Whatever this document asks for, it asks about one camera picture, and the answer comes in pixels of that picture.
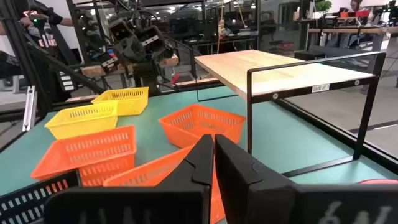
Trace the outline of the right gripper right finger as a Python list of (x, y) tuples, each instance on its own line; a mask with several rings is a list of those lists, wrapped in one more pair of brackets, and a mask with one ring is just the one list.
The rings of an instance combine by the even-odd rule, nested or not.
[(228, 224), (398, 224), (398, 184), (296, 184), (222, 134), (215, 166)]

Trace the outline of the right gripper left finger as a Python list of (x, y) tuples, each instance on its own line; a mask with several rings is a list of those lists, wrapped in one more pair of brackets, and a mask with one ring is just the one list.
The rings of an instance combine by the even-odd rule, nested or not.
[(44, 205), (45, 224), (209, 224), (214, 142), (206, 134), (155, 187), (72, 187)]

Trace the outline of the orange plastic basket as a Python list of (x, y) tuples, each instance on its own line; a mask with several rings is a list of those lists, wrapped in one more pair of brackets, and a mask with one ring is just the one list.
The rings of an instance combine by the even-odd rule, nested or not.
[(193, 104), (159, 119), (169, 142), (179, 148), (195, 144), (204, 134), (222, 134), (238, 143), (246, 118)]
[[(125, 171), (104, 181), (104, 187), (153, 187), (164, 180), (182, 162), (193, 145), (162, 156), (141, 166)], [(213, 185), (211, 193), (210, 224), (217, 224), (226, 215), (218, 186), (216, 171), (213, 169)]]
[(135, 126), (54, 141), (31, 173), (44, 180), (78, 169), (84, 186), (100, 186), (104, 181), (135, 168)]

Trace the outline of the yellow plastic basket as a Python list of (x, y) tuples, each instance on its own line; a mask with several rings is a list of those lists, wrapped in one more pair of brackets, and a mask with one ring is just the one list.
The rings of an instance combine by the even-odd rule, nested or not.
[(116, 101), (118, 103), (118, 116), (140, 115), (148, 104), (149, 87), (125, 88), (107, 90), (91, 102), (105, 103)]
[(118, 103), (110, 101), (60, 110), (45, 127), (56, 139), (66, 139), (114, 129), (117, 121)]

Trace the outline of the black plastic basket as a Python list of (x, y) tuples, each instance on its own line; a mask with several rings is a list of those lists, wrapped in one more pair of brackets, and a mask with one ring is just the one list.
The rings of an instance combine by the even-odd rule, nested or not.
[(44, 224), (44, 204), (49, 197), (81, 185), (80, 172), (69, 170), (0, 196), (0, 224)]

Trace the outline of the wooden desk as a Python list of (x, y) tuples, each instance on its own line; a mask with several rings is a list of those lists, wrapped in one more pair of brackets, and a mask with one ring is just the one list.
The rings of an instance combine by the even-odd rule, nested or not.
[(334, 27), (316, 29), (311, 28), (309, 33), (340, 33), (340, 34), (396, 34), (398, 27)]

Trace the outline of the green potted plant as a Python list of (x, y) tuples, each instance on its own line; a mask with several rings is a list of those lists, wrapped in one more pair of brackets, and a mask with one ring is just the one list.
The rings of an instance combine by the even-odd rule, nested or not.
[(315, 8), (317, 12), (328, 12), (332, 8), (330, 0), (315, 0)]

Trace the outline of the silver aluminium bracket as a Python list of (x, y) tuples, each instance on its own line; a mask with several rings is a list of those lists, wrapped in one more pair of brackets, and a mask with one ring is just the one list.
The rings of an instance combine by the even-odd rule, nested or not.
[(37, 91), (35, 86), (29, 86), (27, 89), (24, 110), (24, 119), (22, 124), (22, 131), (30, 131), (35, 124), (35, 117), (37, 112)]

